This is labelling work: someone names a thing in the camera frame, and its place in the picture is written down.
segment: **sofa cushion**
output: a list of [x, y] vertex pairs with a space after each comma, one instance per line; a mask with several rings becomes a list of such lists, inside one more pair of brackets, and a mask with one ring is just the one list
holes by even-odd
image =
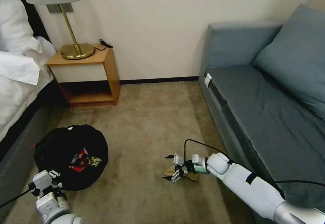
[[325, 118], [325, 12], [300, 5], [254, 64]]
[[[257, 154], [273, 180], [325, 183], [325, 121], [306, 109], [254, 66], [209, 68], [209, 89], [221, 102], [227, 121], [246, 146]], [[325, 211], [325, 188], [281, 183], [288, 201]]]

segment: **beige carpet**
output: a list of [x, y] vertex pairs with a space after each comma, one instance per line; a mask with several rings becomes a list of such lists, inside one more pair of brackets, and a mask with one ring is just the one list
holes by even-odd
[[[109, 148], [99, 180], [67, 193], [85, 223], [253, 223], [249, 208], [211, 175], [198, 182], [161, 178], [172, 165], [164, 157], [182, 154], [187, 138], [223, 149], [197, 82], [124, 85], [115, 107], [66, 109], [59, 126], [72, 124], [100, 130]], [[187, 153], [213, 151], [190, 142]], [[5, 223], [40, 222], [29, 194], [16, 201]]]

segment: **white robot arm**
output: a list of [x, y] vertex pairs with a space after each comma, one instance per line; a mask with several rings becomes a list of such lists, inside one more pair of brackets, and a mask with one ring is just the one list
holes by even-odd
[[42, 171], [33, 177], [37, 197], [36, 209], [42, 215], [43, 224], [83, 224], [83, 219], [71, 212], [66, 195], [61, 192], [61, 183], [55, 183], [60, 174]]
[[213, 154], [208, 159], [193, 155], [191, 161], [186, 161], [184, 165], [183, 162], [178, 155], [174, 155], [176, 172], [169, 180], [176, 182], [184, 170], [211, 173], [261, 217], [278, 224], [325, 223], [324, 213], [315, 208], [304, 209], [289, 204], [272, 185], [222, 153]]

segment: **nightstand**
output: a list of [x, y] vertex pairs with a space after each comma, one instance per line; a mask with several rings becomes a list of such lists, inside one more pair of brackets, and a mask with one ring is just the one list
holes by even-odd
[[70, 107], [117, 104], [121, 86], [113, 49], [96, 50], [80, 60], [64, 59], [59, 50], [47, 66]]

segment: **white pillow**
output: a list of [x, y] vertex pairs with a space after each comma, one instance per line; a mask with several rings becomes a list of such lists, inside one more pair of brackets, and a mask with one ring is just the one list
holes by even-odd
[[11, 80], [37, 85], [40, 68], [33, 58], [0, 51], [0, 75]]
[[0, 51], [39, 51], [24, 4], [20, 0], [0, 0]]

